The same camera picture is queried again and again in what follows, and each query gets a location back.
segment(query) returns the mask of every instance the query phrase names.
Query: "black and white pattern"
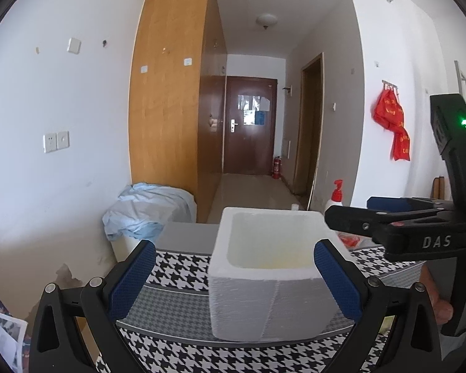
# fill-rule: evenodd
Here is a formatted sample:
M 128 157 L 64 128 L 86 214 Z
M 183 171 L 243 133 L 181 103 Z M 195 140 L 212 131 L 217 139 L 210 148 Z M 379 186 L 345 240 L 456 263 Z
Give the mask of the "black and white pattern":
M 383 276 L 408 266 L 414 261 L 391 263 L 383 258 L 382 246 L 352 251 L 355 264 L 364 276 Z M 179 254 L 157 251 L 157 260 L 147 283 L 165 288 L 208 291 L 207 268 L 211 257 L 208 255 Z
M 318 341 L 268 348 L 214 348 L 156 339 L 123 328 L 120 331 L 144 367 L 152 373 L 321 372 L 346 337 L 337 335 Z M 386 336 L 379 335 L 362 366 L 362 372 L 373 369 L 385 342 Z M 98 357 L 96 366 L 99 372 L 110 373 L 101 357 Z
M 354 263 L 366 277 L 391 274 L 418 263 L 416 261 L 392 263 L 383 258 L 384 253 L 382 246 L 376 246 L 352 251 L 352 256 L 354 257 Z
M 210 260 L 208 255 L 157 251 L 155 266 L 147 283 L 165 288 L 208 291 L 207 268 Z
M 144 286 L 128 316 L 120 322 L 148 331 L 150 335 L 217 341 L 212 335 L 207 292 Z

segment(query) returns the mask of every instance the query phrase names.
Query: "light blue sheet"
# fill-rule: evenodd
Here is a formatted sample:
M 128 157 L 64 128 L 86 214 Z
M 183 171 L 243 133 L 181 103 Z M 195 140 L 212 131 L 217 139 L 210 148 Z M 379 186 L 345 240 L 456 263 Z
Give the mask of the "light blue sheet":
M 182 189 L 142 182 L 127 186 L 102 221 L 110 241 L 124 235 L 155 243 L 167 222 L 194 223 L 196 218 L 193 195 Z

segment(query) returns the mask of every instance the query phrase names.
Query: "brown door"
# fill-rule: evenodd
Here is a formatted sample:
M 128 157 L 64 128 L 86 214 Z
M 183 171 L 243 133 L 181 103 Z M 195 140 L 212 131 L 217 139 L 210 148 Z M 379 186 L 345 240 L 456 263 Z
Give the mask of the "brown door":
M 228 77 L 224 173 L 270 175 L 277 80 Z
M 302 101 L 299 118 L 299 143 L 295 165 L 294 194 L 302 206 L 309 207 L 322 127 L 322 59 L 316 58 L 302 70 Z

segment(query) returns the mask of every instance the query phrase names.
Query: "white bin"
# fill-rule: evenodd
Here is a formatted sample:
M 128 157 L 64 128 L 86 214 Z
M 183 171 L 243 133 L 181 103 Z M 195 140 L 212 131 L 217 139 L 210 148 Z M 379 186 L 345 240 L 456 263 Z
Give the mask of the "white bin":
M 209 266 L 214 336 L 278 342 L 321 334 L 338 310 L 314 265 L 314 246 L 325 238 L 351 260 L 320 213 L 226 208 Z

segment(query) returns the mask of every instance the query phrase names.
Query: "red bag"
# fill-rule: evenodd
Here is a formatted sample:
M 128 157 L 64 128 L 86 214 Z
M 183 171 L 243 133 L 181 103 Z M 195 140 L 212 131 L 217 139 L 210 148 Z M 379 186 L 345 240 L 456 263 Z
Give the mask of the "red bag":
M 411 141 L 408 132 L 404 128 L 404 111 L 393 89 L 385 88 L 383 90 L 375 107 L 373 119 L 385 129 L 394 132 L 392 147 L 394 160 L 405 159 L 411 161 L 409 156 Z

